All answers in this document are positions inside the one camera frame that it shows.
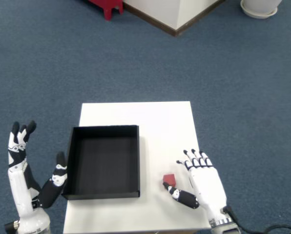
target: brown baseboard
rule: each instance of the brown baseboard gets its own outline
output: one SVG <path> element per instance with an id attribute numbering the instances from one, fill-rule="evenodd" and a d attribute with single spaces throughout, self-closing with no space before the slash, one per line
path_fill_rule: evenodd
<path id="1" fill-rule="evenodd" d="M 185 23 L 183 26 L 181 26 L 178 29 L 173 29 L 172 27 L 169 27 L 168 25 L 158 21 L 157 19 L 147 15 L 146 13 L 134 8 L 133 6 L 128 5 L 124 2 L 124 8 L 128 12 L 142 18 L 144 21 L 152 24 L 155 27 L 158 27 L 159 29 L 167 32 L 168 34 L 171 34 L 172 36 L 176 37 L 182 34 L 186 29 L 188 29 L 190 26 L 192 26 L 195 22 L 199 21 L 201 18 L 209 14 L 213 9 L 215 9 L 218 5 L 223 3 L 225 0 L 218 0 L 217 2 L 213 3 L 211 6 L 206 8 L 204 11 L 202 11 L 200 14 L 193 17 L 191 20 L 189 20 L 187 23 Z"/>

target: white tabletop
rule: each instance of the white tabletop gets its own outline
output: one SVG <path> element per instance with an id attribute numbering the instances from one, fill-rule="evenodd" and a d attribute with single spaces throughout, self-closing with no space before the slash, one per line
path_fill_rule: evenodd
<path id="1" fill-rule="evenodd" d="M 198 141 L 190 102 L 84 103 L 80 126 L 139 125 L 139 198 L 71 200 L 67 202 L 64 234 L 197 230 L 209 228 L 204 211 L 172 199 L 162 185 L 175 174 L 179 189 L 193 192 L 183 150 Z"/>

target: white wall corner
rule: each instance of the white wall corner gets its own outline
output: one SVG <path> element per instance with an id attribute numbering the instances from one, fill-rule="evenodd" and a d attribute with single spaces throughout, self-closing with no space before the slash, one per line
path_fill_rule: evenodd
<path id="1" fill-rule="evenodd" d="M 176 29 L 200 14 L 218 0 L 180 0 Z"/>
<path id="2" fill-rule="evenodd" d="M 183 0 L 124 0 L 128 5 L 144 12 L 173 29 L 177 29 L 179 9 L 182 1 Z"/>

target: black cable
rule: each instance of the black cable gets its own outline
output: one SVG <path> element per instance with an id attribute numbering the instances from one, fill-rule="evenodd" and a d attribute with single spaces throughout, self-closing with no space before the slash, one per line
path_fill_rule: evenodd
<path id="1" fill-rule="evenodd" d="M 246 233 L 250 233 L 250 234 L 268 234 L 270 231 L 275 230 L 275 229 L 280 229 L 280 228 L 286 228 L 286 229 L 290 229 L 291 230 L 291 226 L 286 225 L 286 224 L 276 224 L 276 225 L 272 225 L 268 228 L 266 228 L 263 232 L 257 232 L 257 231 L 252 231 L 249 229 L 244 228 L 243 226 L 240 225 L 237 217 L 235 216 L 234 212 L 232 211 L 231 206 L 225 206 L 223 208 L 223 211 L 227 214 L 229 214 L 229 216 L 231 217 L 231 219 Z"/>

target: black box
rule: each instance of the black box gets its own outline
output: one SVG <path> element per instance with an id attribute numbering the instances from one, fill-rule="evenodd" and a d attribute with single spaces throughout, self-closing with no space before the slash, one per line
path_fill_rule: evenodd
<path id="1" fill-rule="evenodd" d="M 139 197 L 139 126 L 73 128 L 63 196 L 68 200 Z"/>

